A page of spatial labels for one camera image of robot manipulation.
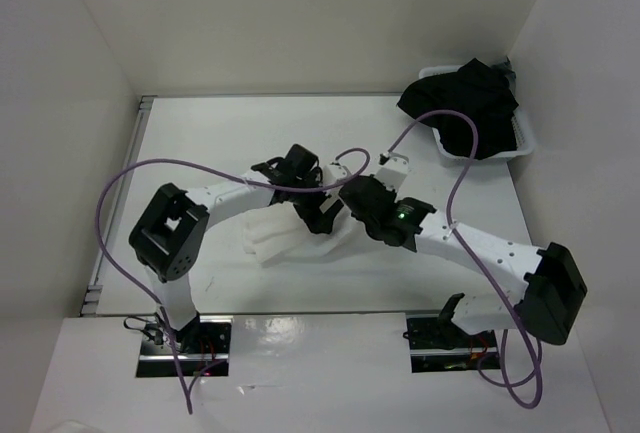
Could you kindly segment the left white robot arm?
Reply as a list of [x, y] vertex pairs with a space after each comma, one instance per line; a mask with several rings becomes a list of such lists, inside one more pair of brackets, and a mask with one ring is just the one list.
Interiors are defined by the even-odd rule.
[[208, 230], [242, 217], [242, 246], [260, 265], [287, 256], [322, 256], [350, 234], [336, 186], [349, 174], [337, 161], [319, 165], [315, 154], [295, 144], [285, 156], [253, 165], [237, 181], [188, 190], [161, 186], [129, 244], [160, 301], [157, 318], [165, 343], [184, 353], [204, 335], [188, 273]]

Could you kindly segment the white skirt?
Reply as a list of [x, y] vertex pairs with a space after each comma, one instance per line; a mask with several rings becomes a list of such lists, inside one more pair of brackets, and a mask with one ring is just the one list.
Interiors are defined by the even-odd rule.
[[323, 258], [353, 240], [359, 230], [350, 214], [340, 211], [330, 233], [311, 233], [289, 204], [241, 216], [243, 250], [260, 266]]

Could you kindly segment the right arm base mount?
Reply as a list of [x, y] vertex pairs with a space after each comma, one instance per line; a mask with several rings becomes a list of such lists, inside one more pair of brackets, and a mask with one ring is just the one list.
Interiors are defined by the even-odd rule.
[[413, 373], [498, 370], [499, 351], [494, 332], [468, 335], [435, 314], [408, 315], [403, 338], [409, 347]]

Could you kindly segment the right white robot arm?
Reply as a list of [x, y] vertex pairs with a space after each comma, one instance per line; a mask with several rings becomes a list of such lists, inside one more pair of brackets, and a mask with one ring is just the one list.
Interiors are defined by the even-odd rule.
[[437, 324], [446, 344], [518, 326], [541, 342], [566, 343], [588, 292], [566, 247], [514, 243], [450, 221], [429, 203], [398, 198], [372, 176], [347, 183], [339, 197], [371, 239], [449, 260], [500, 287], [499, 293], [457, 293], [447, 300]]

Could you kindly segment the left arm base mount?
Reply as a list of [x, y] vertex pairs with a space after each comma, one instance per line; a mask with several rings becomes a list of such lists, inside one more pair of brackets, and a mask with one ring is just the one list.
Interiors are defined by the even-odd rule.
[[[129, 316], [123, 320], [129, 331], [142, 334], [136, 367], [137, 378], [174, 378], [177, 376], [170, 341], [151, 317]], [[199, 330], [190, 337], [176, 341], [183, 375], [193, 378], [226, 377], [229, 374], [229, 353], [232, 337], [230, 316], [203, 315]]]

